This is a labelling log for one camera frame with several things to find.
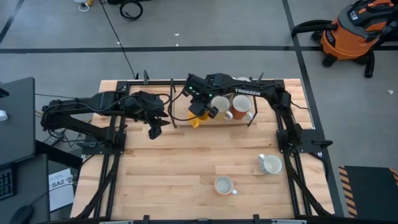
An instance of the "white cup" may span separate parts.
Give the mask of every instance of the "white cup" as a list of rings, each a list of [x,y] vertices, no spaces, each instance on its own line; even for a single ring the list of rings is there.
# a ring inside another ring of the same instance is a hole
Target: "white cup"
[[[273,155],[259,155],[260,170],[267,174],[278,174],[282,170],[282,161]]]
[[[8,119],[7,113],[5,111],[0,110],[0,121],[5,121],[7,119]]]
[[[229,106],[231,103],[229,102],[229,99],[225,96],[216,96],[214,97],[211,102],[210,106],[215,106],[218,109],[217,115],[214,117],[214,119],[225,119],[225,120],[231,120],[233,118],[233,115],[229,110]]]
[[[221,176],[217,177],[214,181],[214,188],[216,191],[221,195],[228,195],[228,194],[238,194],[238,191],[234,189],[234,184],[228,176]]]

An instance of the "gray floor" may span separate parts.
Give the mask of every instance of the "gray floor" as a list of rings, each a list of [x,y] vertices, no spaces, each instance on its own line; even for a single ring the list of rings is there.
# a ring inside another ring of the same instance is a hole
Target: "gray floor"
[[[289,0],[295,24],[333,19],[349,2],[354,1]],[[117,6],[106,5],[125,47],[293,45],[282,1],[153,0],[142,4],[144,14],[136,22],[122,20]],[[13,0],[0,1],[0,27],[15,5]],[[72,0],[25,0],[0,49],[119,47],[98,2],[86,13],[77,6]],[[299,41],[301,46],[314,45],[308,34],[300,34]],[[374,78],[369,80],[363,78],[364,67],[353,62],[337,62],[326,69],[321,52],[303,52],[303,56],[325,136],[335,142],[329,147],[333,167],[398,169],[398,52],[376,52]],[[146,69],[152,79],[185,78],[188,72],[302,77],[294,51],[129,52],[127,57],[135,72]],[[101,80],[132,78],[122,53],[0,54],[0,68],[0,82],[34,77],[37,93],[65,96],[91,96]],[[36,97],[37,110],[49,100]],[[67,135],[74,138],[76,133]],[[37,139],[47,137],[37,125]],[[67,145],[59,147],[71,151]]]

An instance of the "yellow object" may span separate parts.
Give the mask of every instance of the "yellow object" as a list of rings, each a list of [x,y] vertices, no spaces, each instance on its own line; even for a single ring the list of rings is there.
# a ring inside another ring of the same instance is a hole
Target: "yellow object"
[[[194,116],[195,115],[191,111],[188,112],[188,119],[193,118]],[[199,127],[200,123],[202,123],[208,119],[210,119],[210,117],[209,117],[208,111],[207,111],[204,115],[194,118],[194,119],[190,120],[189,122],[191,123],[192,127],[197,128],[197,127]]]

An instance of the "desk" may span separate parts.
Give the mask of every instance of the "desk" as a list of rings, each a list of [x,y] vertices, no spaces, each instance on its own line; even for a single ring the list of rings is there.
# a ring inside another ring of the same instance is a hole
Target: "desk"
[[[49,190],[47,156],[38,155],[16,164],[17,194],[0,201],[1,223],[8,223],[18,208],[30,205]],[[34,212],[29,224],[50,220],[49,195],[38,199],[33,205]]]
[[[299,79],[285,79],[292,101],[307,107]],[[117,81],[102,81],[100,91],[113,91]],[[177,87],[177,94],[182,86]],[[132,86],[130,91],[170,93],[170,86]],[[178,118],[187,117],[189,98],[181,96],[174,105]],[[148,125],[127,119],[126,150],[121,156],[112,219],[152,220],[293,218],[285,168],[279,175],[264,175],[258,154],[283,156],[277,147],[275,113],[264,99],[257,99],[258,115],[250,127],[233,121],[224,125],[208,123],[193,129],[187,122],[162,127],[155,140],[147,134]],[[307,110],[292,107],[295,119],[304,129],[312,123]],[[97,114],[93,124],[109,125],[109,118]],[[333,213],[328,185],[320,161],[301,154],[308,188],[326,210]],[[100,179],[103,156],[95,156],[80,172],[71,217],[78,215],[90,201]],[[238,195],[218,195],[213,183],[218,175],[232,178]],[[301,194],[297,194],[304,214]],[[107,192],[101,214],[106,208]]]

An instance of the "wooden table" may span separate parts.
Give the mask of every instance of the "wooden table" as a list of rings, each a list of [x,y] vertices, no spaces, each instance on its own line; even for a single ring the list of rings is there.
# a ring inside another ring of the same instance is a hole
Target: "wooden table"
[[[307,107],[301,81],[284,81],[292,101]],[[102,81],[99,90],[113,91],[116,83]],[[177,87],[177,93],[181,89],[182,86]],[[131,87],[131,93],[139,90],[170,93],[169,86]],[[175,102],[176,117],[187,117],[189,99],[181,96]],[[126,150],[119,163],[112,219],[142,220],[144,215],[150,215],[152,220],[247,219],[253,214],[260,218],[293,218],[285,166],[279,175],[264,175],[259,170],[260,153],[284,160],[275,135],[275,113],[264,99],[257,98],[257,105],[259,112],[250,127],[242,121],[230,121],[203,123],[206,125],[193,129],[188,122],[179,122],[177,129],[164,126],[162,135],[155,140],[148,137],[148,125],[127,119]],[[307,110],[294,106],[292,110],[304,129],[312,127]],[[93,124],[108,126],[109,118],[95,114]],[[333,213],[322,163],[308,154],[300,156],[308,188]],[[103,156],[97,155],[81,169],[72,217],[83,210],[96,192],[102,161]],[[238,195],[216,193],[213,183],[219,175],[232,178]],[[296,189],[304,214],[302,196],[297,186]],[[107,195],[105,192],[102,215]]]

